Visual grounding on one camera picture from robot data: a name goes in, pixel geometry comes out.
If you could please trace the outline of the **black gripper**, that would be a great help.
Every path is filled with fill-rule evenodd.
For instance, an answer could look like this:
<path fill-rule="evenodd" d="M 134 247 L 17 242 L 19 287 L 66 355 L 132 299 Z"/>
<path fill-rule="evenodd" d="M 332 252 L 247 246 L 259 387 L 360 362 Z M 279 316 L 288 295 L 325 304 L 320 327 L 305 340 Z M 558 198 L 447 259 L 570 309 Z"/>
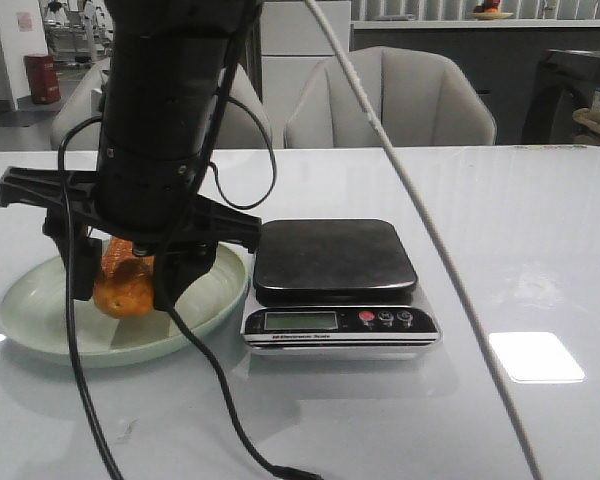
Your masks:
<path fill-rule="evenodd" d="M 88 226 L 137 244 L 156 245 L 172 235 L 153 265 L 153 307 L 166 311 L 216 260 L 214 241 L 254 252 L 259 218 L 210 200 L 199 188 L 211 151 L 160 160 L 109 148 L 93 171 L 10 167 L 0 179 L 0 206 L 46 209 L 43 233 L 55 243 L 72 281 L 71 298 L 91 299 L 101 267 L 102 241 Z"/>

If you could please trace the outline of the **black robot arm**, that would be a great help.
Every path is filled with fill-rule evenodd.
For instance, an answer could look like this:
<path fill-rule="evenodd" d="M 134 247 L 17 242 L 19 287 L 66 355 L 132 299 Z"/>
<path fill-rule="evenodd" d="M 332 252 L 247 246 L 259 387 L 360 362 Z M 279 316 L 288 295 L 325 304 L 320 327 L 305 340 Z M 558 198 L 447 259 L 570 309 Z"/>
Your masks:
<path fill-rule="evenodd" d="M 164 309 L 211 268 L 219 243 L 254 250 L 261 222 L 203 197 L 219 133 L 258 1 L 110 1 L 110 75 L 92 171 L 11 167 L 0 205 L 46 211 L 44 233 L 72 270 L 76 300 L 91 297 L 102 244 L 89 229 L 152 256 Z"/>

